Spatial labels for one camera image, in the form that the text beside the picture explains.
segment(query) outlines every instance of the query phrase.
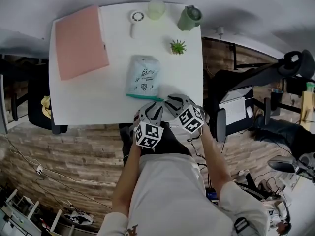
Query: wire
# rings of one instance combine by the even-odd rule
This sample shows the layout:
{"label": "wire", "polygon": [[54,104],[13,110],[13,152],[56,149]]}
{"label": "wire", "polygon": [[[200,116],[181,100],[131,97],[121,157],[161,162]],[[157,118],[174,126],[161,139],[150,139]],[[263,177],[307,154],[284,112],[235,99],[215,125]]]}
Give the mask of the wire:
{"label": "wire", "polygon": [[311,122],[311,123],[315,123],[315,121],[312,120],[302,120],[301,122]]}
{"label": "wire", "polygon": [[[13,147],[16,151],[18,151],[18,149],[10,142],[10,140],[9,140],[7,137],[6,137],[6,139],[7,139],[8,142],[12,145],[12,147]],[[31,168],[36,172],[36,170],[35,170],[35,169],[33,168],[33,166],[30,164],[30,161],[28,161],[22,154],[21,154],[21,156],[28,162],[28,164],[31,166]],[[90,200],[92,200],[92,201],[94,201],[94,202],[96,202],[96,203],[98,203],[98,204],[100,204],[100,205],[102,205],[102,206],[105,206],[105,207],[111,209],[111,207],[109,207],[109,206],[107,206],[107,205],[104,205],[104,204],[102,204],[102,203],[100,203],[100,202],[98,202],[98,201],[96,201],[96,200],[94,200],[94,199],[91,199],[90,197],[84,195],[82,192],[79,192],[79,191],[77,191],[77,190],[75,190],[75,189],[73,189],[73,188],[71,188],[71,187],[69,187],[69,186],[67,186],[67,185],[65,185],[65,184],[63,184],[63,183],[57,181],[56,179],[52,178],[51,176],[46,175],[45,173],[42,173],[42,174],[43,174],[44,176],[47,176],[47,177],[49,177],[50,179],[52,179],[52,180],[58,182],[58,183],[64,185],[65,187],[67,187],[67,188],[69,188],[69,189],[71,189],[71,190],[74,190],[74,191],[80,193],[81,195],[85,196],[86,198],[88,198],[88,199],[90,199]],[[49,191],[45,190],[44,188],[42,188],[42,187],[38,184],[37,180],[41,180],[41,181],[44,181],[44,180],[37,178],[37,179],[35,180],[35,182],[37,183],[38,187],[40,187],[40,188],[43,189],[44,191],[48,192],[48,193],[49,193],[51,196],[53,196],[53,198],[58,202],[58,200],[54,197],[53,194],[51,194]]]}
{"label": "wire", "polygon": [[275,186],[278,188],[277,191],[278,191],[278,190],[281,190],[281,191],[282,191],[283,197],[284,197],[284,199],[285,199],[285,203],[287,203],[287,199],[286,199],[286,197],[285,197],[285,195],[284,195],[284,191],[283,191],[279,186],[277,186],[277,183],[276,183],[275,178],[274,178],[274,177],[271,177],[271,178],[269,178],[269,179],[267,180],[267,182],[268,182],[270,179],[273,179],[273,180],[274,180]]}
{"label": "wire", "polygon": [[257,176],[257,177],[254,179],[254,182],[256,181],[257,178],[262,177],[262,176],[264,176],[264,175],[266,175],[266,174],[268,174],[268,173],[271,173],[271,172],[276,172],[276,171],[268,171],[268,172],[265,173],[265,174],[259,175],[259,176]]}
{"label": "wire", "polygon": [[54,196],[51,192],[49,192],[48,190],[46,190],[46,189],[44,189],[43,187],[40,186],[40,184],[37,182],[37,180],[44,181],[44,179],[37,178],[37,179],[35,180],[35,182],[37,183],[37,185],[38,185],[39,188],[41,188],[41,189],[44,190],[45,192],[48,192],[48,193],[56,200],[56,202],[57,202],[62,208],[64,208],[63,205],[55,198],[55,196]]}
{"label": "wire", "polygon": [[221,154],[223,153],[223,149],[224,149],[224,145],[225,145],[226,138],[227,138],[227,136],[225,137],[225,140],[224,140],[224,143],[223,143],[223,147],[222,147]]}
{"label": "wire", "polygon": [[[8,142],[9,142],[9,144],[10,144],[10,151],[11,151],[12,154],[20,155],[20,156],[22,156],[26,161],[28,161],[29,163],[33,163],[33,164],[35,164],[35,165],[39,165],[39,166],[42,167],[41,163],[40,163],[38,160],[36,160],[36,159],[34,159],[34,158],[31,158],[31,157],[29,157],[29,156],[24,156],[24,155],[11,143],[11,141],[10,141],[7,137],[6,137],[6,139],[8,140]],[[11,147],[14,148],[18,153],[13,152],[13,151],[11,150]],[[26,157],[28,157],[30,160],[36,161],[38,164],[37,164],[37,163],[34,163],[33,161],[27,160]],[[51,170],[49,170],[49,169],[47,169],[47,168],[44,168],[44,167],[42,167],[42,168],[43,168],[44,170],[50,171],[50,172],[52,172],[52,173],[58,174],[58,175],[60,175],[60,176],[62,176],[62,177],[65,177],[65,178],[67,178],[67,179],[70,179],[70,180],[72,180],[72,181],[74,181],[74,182],[91,182],[91,183],[100,183],[100,184],[105,184],[105,185],[110,185],[110,184],[116,184],[116,183],[117,183],[117,182],[112,182],[112,183],[97,182],[97,181],[92,181],[92,180],[75,180],[75,179],[73,179],[73,178],[71,178],[71,177],[67,177],[67,176],[65,176],[65,175],[63,175],[63,174],[61,174],[61,173],[51,171]]]}
{"label": "wire", "polygon": [[79,191],[77,191],[76,189],[73,189],[73,188],[71,188],[71,187],[65,185],[64,183],[59,182],[58,180],[56,180],[56,179],[54,179],[54,178],[52,178],[52,177],[46,175],[45,173],[42,173],[42,174],[43,174],[44,176],[47,176],[47,177],[49,177],[50,179],[56,181],[57,183],[62,184],[63,186],[69,188],[70,190],[76,191],[77,193],[80,193],[82,196],[84,196],[84,197],[86,197],[86,198],[88,198],[88,199],[90,199],[90,200],[92,200],[92,201],[94,201],[94,202],[96,202],[96,203],[98,203],[98,204],[100,204],[100,205],[102,205],[102,206],[105,206],[105,207],[111,209],[111,207],[109,207],[109,206],[107,206],[107,205],[104,205],[104,204],[102,204],[102,203],[100,203],[99,201],[96,201],[96,200],[94,200],[94,199],[91,199],[90,197],[86,196],[86,195],[83,194],[82,192],[79,192]]}
{"label": "wire", "polygon": [[273,141],[273,143],[275,143],[275,144],[278,145],[280,148],[284,149],[285,151],[289,152],[290,155],[292,155],[292,153],[291,153],[289,150],[285,149],[284,147],[281,147],[281,146],[280,146],[278,143],[276,143],[275,141]]}
{"label": "wire", "polygon": [[26,159],[26,157],[28,157],[30,160],[34,160],[34,161],[36,161],[37,163],[39,163],[39,164],[36,164],[36,165],[40,165],[41,166],[41,163],[39,162],[39,161],[37,161],[36,159],[33,159],[33,158],[31,158],[31,157],[29,157],[28,155],[26,155],[26,156],[24,156],[21,152],[19,152],[17,149],[17,151],[19,152],[19,153],[17,153],[17,152],[13,152],[12,150],[11,150],[11,148],[14,148],[12,145],[10,146],[10,152],[12,153],[12,154],[17,154],[17,155],[20,155],[20,156],[22,156],[25,160],[27,160]]}
{"label": "wire", "polygon": [[238,133],[240,133],[240,134],[244,134],[246,131],[248,131],[248,129],[245,129],[245,130],[244,130],[244,132],[242,132],[242,133],[241,133],[241,132],[238,132]]}
{"label": "wire", "polygon": [[206,68],[208,70],[208,73],[210,73],[214,77],[214,74],[212,72],[210,72],[208,69],[208,55],[206,56]]}
{"label": "wire", "polygon": [[202,159],[206,160],[206,158],[205,158],[203,155],[197,153],[196,147],[194,146],[194,144],[192,143],[192,141],[191,141],[191,140],[187,140],[187,141],[190,142],[191,146],[192,146],[193,149],[195,150],[196,156],[201,157]]}
{"label": "wire", "polygon": [[[33,166],[30,164],[30,162],[31,162],[31,163],[34,163],[34,162],[27,160],[27,159],[22,155],[22,153],[16,149],[16,147],[11,143],[11,141],[10,141],[7,137],[6,137],[6,139],[7,139],[8,142],[11,144],[11,146],[10,146],[10,151],[11,151],[11,153],[22,156],[22,157],[27,161],[27,163],[29,164],[29,166],[35,171],[35,173],[38,174],[37,171],[36,171],[36,170],[33,168]],[[18,154],[18,153],[16,153],[16,152],[12,152],[11,147],[13,147],[16,151],[18,151],[18,152],[21,153],[21,154]],[[45,192],[48,192],[48,193],[56,200],[56,202],[57,202],[62,208],[64,208],[63,205],[60,204],[60,202],[55,198],[55,196],[54,196],[52,193],[50,193],[48,190],[46,190],[46,189],[44,189],[43,187],[40,186],[40,184],[37,182],[37,180],[44,181],[44,179],[37,178],[37,179],[35,180],[35,182],[36,182],[36,184],[38,185],[39,188],[41,188],[41,189],[44,190]]]}

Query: white box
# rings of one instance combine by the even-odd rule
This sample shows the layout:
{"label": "white box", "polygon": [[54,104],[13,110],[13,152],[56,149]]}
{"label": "white box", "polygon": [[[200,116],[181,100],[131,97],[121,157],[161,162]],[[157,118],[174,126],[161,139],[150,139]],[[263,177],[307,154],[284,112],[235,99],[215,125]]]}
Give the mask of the white box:
{"label": "white box", "polygon": [[134,129],[137,145],[154,148],[161,140],[164,128],[141,121]]}
{"label": "white box", "polygon": [[204,124],[200,110],[193,105],[189,105],[178,117],[176,117],[176,122],[190,134]]}

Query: chair armrest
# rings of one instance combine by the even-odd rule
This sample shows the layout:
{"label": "chair armrest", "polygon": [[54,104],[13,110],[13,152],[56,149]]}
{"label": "chair armrest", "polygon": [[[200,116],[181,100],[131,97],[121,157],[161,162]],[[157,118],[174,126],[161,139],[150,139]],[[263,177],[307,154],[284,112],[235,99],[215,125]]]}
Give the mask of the chair armrest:
{"label": "chair armrest", "polygon": [[221,108],[217,112],[217,121],[216,125],[216,140],[218,142],[224,142],[226,137],[226,115],[225,109]]}
{"label": "chair armrest", "polygon": [[268,125],[271,115],[271,103],[270,98],[265,98],[264,103],[254,99],[254,104],[264,111],[264,123]]}
{"label": "chair armrest", "polygon": [[265,125],[268,125],[271,115],[271,104],[270,104],[270,98],[265,98],[265,109],[264,109],[264,121]]}

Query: black chair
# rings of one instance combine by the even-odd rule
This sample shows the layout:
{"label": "black chair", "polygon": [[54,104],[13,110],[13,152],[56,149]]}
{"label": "black chair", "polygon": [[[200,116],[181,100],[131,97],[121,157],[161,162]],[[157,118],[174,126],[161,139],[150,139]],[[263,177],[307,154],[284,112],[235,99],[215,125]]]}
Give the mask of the black chair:
{"label": "black chair", "polygon": [[33,65],[28,62],[23,63],[23,68],[10,62],[0,59],[0,74],[5,79],[13,81],[28,81],[28,93],[20,98],[17,94],[12,95],[11,109],[12,117],[18,120],[17,107],[26,100],[28,101],[28,117],[30,123],[45,129],[52,130],[53,134],[65,133],[68,126],[57,126],[54,122],[53,111],[51,110],[51,120],[42,112],[41,100],[44,96],[49,96],[49,76],[48,64]]}
{"label": "black chair", "polygon": [[[307,50],[294,51],[285,54],[277,63],[257,64],[258,68],[252,68],[246,72],[220,70],[215,77],[208,78],[208,99],[204,101],[204,109],[209,113],[210,129],[218,142],[223,142],[227,135],[245,130],[253,125],[253,117],[246,118],[230,125],[225,125],[225,109],[219,109],[219,103],[230,91],[254,86],[264,86],[283,78],[301,75],[310,79],[315,70],[315,63],[311,53]],[[265,124],[268,124],[271,115],[271,103],[269,98],[264,103],[253,98],[252,89],[245,95],[246,107],[253,110],[254,104],[264,110]]]}

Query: potted plant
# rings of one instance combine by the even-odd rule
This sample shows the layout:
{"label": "potted plant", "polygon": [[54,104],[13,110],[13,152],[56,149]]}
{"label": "potted plant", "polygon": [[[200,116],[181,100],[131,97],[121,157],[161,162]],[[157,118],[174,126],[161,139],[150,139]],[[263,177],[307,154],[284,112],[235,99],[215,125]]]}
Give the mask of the potted plant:
{"label": "potted plant", "polygon": [[186,45],[184,45],[185,41],[179,41],[176,40],[176,42],[173,40],[171,42],[171,50],[172,50],[172,54],[178,54],[178,55],[181,55],[181,54],[184,54],[184,52],[186,52]]}

